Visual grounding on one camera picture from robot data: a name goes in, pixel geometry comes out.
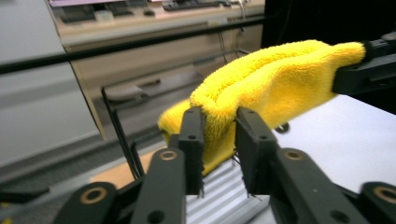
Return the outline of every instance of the black metal frame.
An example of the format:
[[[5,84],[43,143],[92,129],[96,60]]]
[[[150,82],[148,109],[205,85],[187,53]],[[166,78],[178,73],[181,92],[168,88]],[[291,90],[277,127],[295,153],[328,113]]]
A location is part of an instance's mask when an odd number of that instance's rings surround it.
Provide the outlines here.
[[[366,42],[364,62],[337,70],[332,91],[345,95],[396,86],[396,32]]]
[[[271,195],[278,223],[335,223],[333,211],[367,223],[307,154],[280,148],[255,111],[238,109],[235,138],[247,192]]]
[[[139,76],[139,77],[134,77],[134,78],[129,78],[129,79],[126,79],[126,80],[123,80],[123,81],[118,81],[116,83],[112,83],[112,84],[106,85],[106,86],[104,86],[102,88],[101,93],[102,93],[103,100],[104,100],[105,105],[106,105],[107,113],[110,116],[111,122],[113,124],[113,127],[114,127],[114,129],[116,131],[117,137],[119,139],[121,149],[122,149],[122,151],[123,151],[123,153],[125,155],[125,158],[126,158],[128,164],[129,164],[129,167],[131,168],[131,172],[132,172],[132,174],[133,174],[135,179],[143,176],[144,175],[144,170],[143,170],[143,167],[142,167],[141,162],[139,160],[139,157],[138,157],[138,154],[137,154],[137,151],[136,151],[136,148],[135,148],[134,140],[131,140],[132,141],[131,145],[129,145],[129,143],[128,143],[127,134],[123,130],[122,124],[120,122],[119,112],[121,110],[123,110],[123,109],[143,104],[146,101],[148,101],[149,99],[152,99],[154,97],[158,97],[158,96],[161,96],[161,95],[166,94],[168,92],[175,91],[175,89],[168,90],[168,91],[163,91],[163,92],[157,93],[155,95],[143,94],[140,97],[137,97],[137,98],[135,98],[133,100],[124,101],[124,102],[116,102],[116,103],[112,103],[108,99],[107,93],[106,93],[106,89],[115,87],[115,86],[120,85],[120,84],[122,84],[124,82],[132,82],[132,81],[138,80],[138,79],[140,79],[142,77],[149,77],[149,76],[155,75],[155,74],[157,74],[159,72],[172,71],[172,70],[174,70],[176,68],[183,67],[183,66],[186,66],[186,65],[189,65],[189,64],[196,64],[196,63],[200,63],[200,62],[212,61],[213,59],[216,59],[219,56],[222,56],[222,55],[225,55],[225,54],[229,54],[229,53],[249,54],[249,52],[247,52],[245,50],[242,50],[242,49],[227,50],[227,51],[224,51],[224,52],[219,52],[219,53],[212,54],[210,56],[205,56],[205,57],[203,57],[201,59],[196,59],[196,60],[193,60],[191,62],[184,62],[184,63],[179,63],[179,64],[176,64],[176,65],[171,65],[169,67],[163,68],[161,71],[154,71],[154,72],[150,72],[148,74],[145,74],[145,75],[142,75],[142,76]],[[190,83],[190,85],[195,85],[195,84],[199,84],[199,83],[197,83],[196,81]]]

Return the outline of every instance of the metal rod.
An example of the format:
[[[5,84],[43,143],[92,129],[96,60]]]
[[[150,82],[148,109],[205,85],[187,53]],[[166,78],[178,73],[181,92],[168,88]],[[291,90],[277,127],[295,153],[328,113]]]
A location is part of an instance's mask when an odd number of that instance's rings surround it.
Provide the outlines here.
[[[127,49],[142,48],[145,46],[161,44],[164,42],[179,40],[182,38],[188,38],[188,37],[193,37],[193,36],[197,36],[197,35],[213,34],[213,33],[230,30],[230,29],[234,29],[234,28],[262,24],[263,21],[268,20],[269,18],[272,18],[272,17],[264,17],[263,16],[263,17],[260,17],[259,19],[254,19],[254,20],[238,21],[238,22],[233,22],[233,23],[229,23],[229,24],[225,24],[225,25],[219,25],[216,27],[206,27],[206,28],[201,28],[201,29],[193,30],[193,31],[180,32],[180,33],[170,34],[170,35],[155,36],[152,38],[145,38],[145,39],[136,40],[136,41],[132,41],[132,42],[128,42],[128,43],[116,44],[116,45],[106,46],[106,47],[101,47],[101,48],[96,48],[96,49],[86,49],[86,50],[81,50],[78,52],[70,52],[70,53],[65,53],[65,54],[52,55],[49,57],[42,57],[42,58],[26,60],[26,61],[21,61],[21,62],[0,64],[0,75],[12,73],[12,72],[19,72],[19,71],[28,70],[28,69],[37,68],[37,67],[43,67],[43,66],[47,66],[47,65],[56,64],[56,63],[68,63],[68,62],[75,61],[75,60],[90,58],[90,57],[99,56],[99,55],[108,54],[108,53],[124,51]]]
[[[102,89],[102,95],[103,95],[103,99],[105,101],[105,105],[106,105],[108,114],[111,118],[111,122],[113,123],[117,137],[119,138],[120,146],[121,146],[122,152],[124,154],[124,157],[128,162],[129,168],[131,169],[131,173],[132,173],[134,179],[138,179],[138,178],[142,177],[145,173],[144,173],[140,158],[137,154],[134,142],[130,148],[127,138],[126,138],[126,135],[125,135],[125,132],[123,131],[122,125],[120,123],[118,111],[112,108],[110,102],[108,101],[105,89]]]

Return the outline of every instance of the black cable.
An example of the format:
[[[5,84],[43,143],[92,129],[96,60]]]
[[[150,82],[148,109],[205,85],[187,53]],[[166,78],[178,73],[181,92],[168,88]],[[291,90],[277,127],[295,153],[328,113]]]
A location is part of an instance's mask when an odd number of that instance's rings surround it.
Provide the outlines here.
[[[235,161],[236,163],[238,163],[239,165],[241,165],[241,163],[239,162],[239,160],[236,159],[235,156],[232,156],[233,161]]]
[[[221,48],[221,52],[224,58],[224,63],[228,63],[227,58],[225,57],[225,46],[224,46],[224,38],[221,32],[218,32],[218,36],[219,36],[219,42],[220,42],[220,48]]]

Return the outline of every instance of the white surface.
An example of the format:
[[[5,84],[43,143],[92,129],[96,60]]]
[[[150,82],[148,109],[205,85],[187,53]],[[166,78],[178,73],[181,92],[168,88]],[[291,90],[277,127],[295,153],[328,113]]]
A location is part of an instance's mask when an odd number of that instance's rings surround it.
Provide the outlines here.
[[[247,223],[268,207],[268,196],[248,197],[236,162],[224,162],[204,178],[204,183],[204,198],[187,196],[188,224]]]
[[[64,52],[46,0],[0,1],[0,64]],[[0,167],[98,134],[69,64],[0,76]]]
[[[308,153],[336,184],[360,192],[361,184],[396,186],[396,116],[339,95],[290,121],[276,134],[282,147]]]

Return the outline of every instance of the black bar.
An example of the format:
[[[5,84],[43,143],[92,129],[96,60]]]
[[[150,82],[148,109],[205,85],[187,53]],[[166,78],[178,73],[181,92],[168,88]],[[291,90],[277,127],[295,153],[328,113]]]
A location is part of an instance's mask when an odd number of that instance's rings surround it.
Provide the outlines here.
[[[117,190],[117,198],[113,206],[113,209],[117,210],[117,216],[113,223],[126,223],[131,219],[144,180],[145,177],[141,177]]]
[[[199,194],[203,188],[202,171],[204,165],[205,115],[200,107],[192,107],[183,115],[180,134],[178,135],[178,148],[186,156],[186,192]]]
[[[6,74],[6,73],[11,73],[11,72],[23,71],[23,70],[32,69],[32,68],[37,68],[37,67],[43,67],[43,66],[47,66],[47,65],[56,64],[56,63],[68,63],[68,62],[75,61],[75,60],[90,58],[93,56],[99,56],[99,55],[108,54],[108,53],[124,51],[127,49],[137,49],[137,48],[141,48],[141,47],[145,47],[145,46],[161,44],[164,42],[179,40],[182,38],[188,38],[188,37],[193,37],[193,36],[197,36],[197,35],[213,34],[213,33],[230,30],[230,29],[234,29],[234,28],[262,24],[263,21],[267,20],[268,18],[270,18],[270,17],[264,17],[263,19],[255,19],[255,20],[238,21],[238,22],[233,22],[233,23],[229,23],[229,24],[225,24],[225,25],[219,25],[216,27],[207,27],[207,28],[202,28],[202,29],[198,29],[198,30],[194,30],[194,31],[181,32],[181,33],[177,33],[177,34],[155,36],[155,37],[151,37],[151,38],[136,40],[136,41],[129,42],[129,43],[116,44],[116,45],[101,47],[101,48],[97,48],[97,49],[86,49],[86,50],[82,50],[82,51],[78,51],[78,52],[52,55],[49,57],[26,60],[26,61],[22,61],[22,62],[1,64],[0,65],[0,75]]]
[[[235,146],[247,192],[270,194],[269,160],[279,145],[270,128],[255,111],[238,108]]]
[[[278,150],[274,171],[298,216],[298,223],[368,223],[301,150]]]
[[[332,91],[344,95],[379,91],[396,86],[396,54],[337,70]]]
[[[50,189],[41,189],[32,192],[8,192],[0,190],[0,202],[2,203],[28,203],[41,195],[50,192]]]
[[[54,224],[112,223],[116,212],[111,208],[117,197],[114,185],[95,182],[77,190],[53,221]]]
[[[358,207],[371,223],[396,223],[396,188],[383,182],[365,183]]]
[[[161,149],[152,157],[130,223],[182,224],[185,206],[184,154]]]
[[[295,224],[298,223],[298,217],[290,206],[290,203],[284,203],[282,200],[272,196],[270,198],[271,209],[276,223],[278,224]]]
[[[105,89],[102,89],[102,95],[103,95],[103,99],[105,101],[107,111],[109,112],[111,122],[113,123],[117,137],[119,138],[122,152],[125,156],[125,159],[128,162],[129,168],[131,169],[131,173],[134,176],[134,179],[138,179],[141,176],[143,176],[145,174],[145,172],[143,170],[143,166],[140,161],[139,155],[137,154],[134,142],[133,142],[132,146],[129,147],[125,132],[123,131],[122,125],[120,123],[120,118],[119,118],[117,109],[113,110],[111,108],[111,104],[108,101]]]

